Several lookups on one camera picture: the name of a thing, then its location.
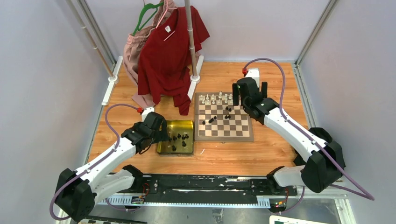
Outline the gold metal tray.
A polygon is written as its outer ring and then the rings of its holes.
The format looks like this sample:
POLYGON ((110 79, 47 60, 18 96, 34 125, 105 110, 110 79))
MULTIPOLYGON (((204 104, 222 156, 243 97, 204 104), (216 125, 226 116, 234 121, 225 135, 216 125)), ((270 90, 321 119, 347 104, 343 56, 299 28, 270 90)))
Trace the gold metal tray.
POLYGON ((158 143, 161 156, 191 156, 194 153, 194 123, 192 120, 167 120, 168 140, 158 143))

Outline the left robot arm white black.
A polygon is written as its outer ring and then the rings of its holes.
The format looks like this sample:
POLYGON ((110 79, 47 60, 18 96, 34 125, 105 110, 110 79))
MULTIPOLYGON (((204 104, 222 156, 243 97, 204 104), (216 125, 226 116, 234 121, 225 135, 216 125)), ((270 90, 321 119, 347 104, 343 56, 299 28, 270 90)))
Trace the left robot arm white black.
POLYGON ((143 173, 136 167, 127 165, 115 174, 111 172, 150 145, 168 139, 166 119, 156 112, 149 112, 144 121, 126 129, 97 158, 76 170, 67 168, 62 171, 50 207, 57 205, 67 214, 67 219, 79 222, 97 203, 119 191, 143 192, 143 173))

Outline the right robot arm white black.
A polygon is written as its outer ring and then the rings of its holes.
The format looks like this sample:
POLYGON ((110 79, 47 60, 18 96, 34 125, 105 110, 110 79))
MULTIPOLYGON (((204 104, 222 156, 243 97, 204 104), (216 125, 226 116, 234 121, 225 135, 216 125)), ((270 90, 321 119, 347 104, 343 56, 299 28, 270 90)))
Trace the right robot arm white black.
POLYGON ((267 83, 260 90, 256 81, 244 77, 232 85, 233 105, 241 105, 256 120, 286 140, 297 152, 294 167, 280 166, 267 174, 267 190, 278 195, 288 186, 305 186, 320 193, 342 177, 345 168, 341 146, 323 128, 307 130, 296 123, 273 99, 267 83))

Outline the wooden chess board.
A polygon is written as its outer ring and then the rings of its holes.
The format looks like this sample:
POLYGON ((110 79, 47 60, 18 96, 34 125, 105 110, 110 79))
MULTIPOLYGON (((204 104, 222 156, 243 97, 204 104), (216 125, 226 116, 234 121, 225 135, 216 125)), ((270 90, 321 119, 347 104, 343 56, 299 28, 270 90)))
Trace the wooden chess board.
POLYGON ((196 141, 254 141, 251 118, 240 105, 199 105, 197 93, 194 98, 196 141), (231 107, 231 112, 225 110, 227 106, 231 107), (217 119, 209 123, 208 120, 214 116, 217 116, 217 119))

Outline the white chess piece row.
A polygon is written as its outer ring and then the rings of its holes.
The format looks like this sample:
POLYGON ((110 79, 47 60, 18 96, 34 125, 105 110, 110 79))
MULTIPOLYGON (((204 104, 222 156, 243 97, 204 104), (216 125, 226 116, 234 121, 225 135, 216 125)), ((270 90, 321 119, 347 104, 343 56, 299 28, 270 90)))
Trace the white chess piece row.
POLYGON ((230 92, 199 92, 196 94, 199 105, 232 105, 233 94, 230 92))

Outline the red t-shirt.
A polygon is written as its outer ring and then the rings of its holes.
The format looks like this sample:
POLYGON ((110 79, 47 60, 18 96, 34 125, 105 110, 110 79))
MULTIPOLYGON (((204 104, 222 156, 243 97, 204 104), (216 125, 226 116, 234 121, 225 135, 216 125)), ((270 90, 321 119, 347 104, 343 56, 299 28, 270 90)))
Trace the red t-shirt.
POLYGON ((138 95, 151 95, 154 104, 171 96, 180 115, 189 113, 191 99, 190 39, 184 7, 172 12, 164 24, 150 34, 138 61, 138 95))

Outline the pink garment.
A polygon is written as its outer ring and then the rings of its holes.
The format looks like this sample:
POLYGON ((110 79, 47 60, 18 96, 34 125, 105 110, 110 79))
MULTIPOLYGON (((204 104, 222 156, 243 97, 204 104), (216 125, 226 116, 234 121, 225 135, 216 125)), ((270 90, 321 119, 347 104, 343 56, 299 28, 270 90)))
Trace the pink garment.
POLYGON ((163 3, 163 5, 160 6, 158 12, 154 14, 153 23, 143 27, 135 34, 129 34, 123 50, 123 64, 126 74, 136 86, 138 85, 139 57, 145 42, 148 40, 152 31, 154 31, 159 24, 163 24, 177 7, 172 0, 162 0, 160 2, 163 3))

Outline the green clothes hanger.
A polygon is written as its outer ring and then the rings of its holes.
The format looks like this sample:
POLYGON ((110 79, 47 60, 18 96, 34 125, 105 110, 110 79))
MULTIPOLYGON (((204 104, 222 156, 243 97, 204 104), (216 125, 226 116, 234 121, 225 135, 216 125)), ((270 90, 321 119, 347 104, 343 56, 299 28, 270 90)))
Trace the green clothes hanger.
POLYGON ((146 24, 158 13, 159 9, 163 5, 164 1, 160 1, 157 4, 148 3, 144 5, 140 11, 138 22, 131 35, 135 36, 138 31, 141 31, 146 26, 146 24))

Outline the black mounting rail base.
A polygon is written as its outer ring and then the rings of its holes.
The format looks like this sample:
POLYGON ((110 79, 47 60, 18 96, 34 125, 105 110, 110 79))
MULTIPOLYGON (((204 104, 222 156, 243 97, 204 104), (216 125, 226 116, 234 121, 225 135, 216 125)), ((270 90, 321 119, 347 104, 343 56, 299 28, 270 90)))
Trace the black mounting rail base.
POLYGON ((286 199, 296 196, 294 187, 271 190, 264 176, 147 174, 137 191, 128 196, 145 196, 145 204, 254 205, 259 197, 286 199))

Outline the white clothes rack frame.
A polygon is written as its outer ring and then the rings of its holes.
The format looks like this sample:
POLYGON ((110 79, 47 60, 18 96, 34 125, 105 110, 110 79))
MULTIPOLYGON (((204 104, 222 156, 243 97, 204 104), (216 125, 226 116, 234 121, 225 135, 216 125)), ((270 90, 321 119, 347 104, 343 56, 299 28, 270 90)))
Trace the white clothes rack frame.
MULTIPOLYGON (((67 0, 66 3, 91 44, 91 48, 96 51, 106 69, 108 74, 108 87, 101 105, 109 105, 115 86, 119 82, 118 74, 123 62, 123 56, 119 56, 118 59, 115 59, 85 0, 67 0)), ((204 56, 200 55, 196 57, 190 1, 186 0, 184 6, 186 8, 187 32, 190 42, 189 50, 192 59, 192 75, 190 77, 191 84, 188 90, 188 97, 190 100, 193 100, 195 90, 201 80, 200 72, 204 62, 204 56)))

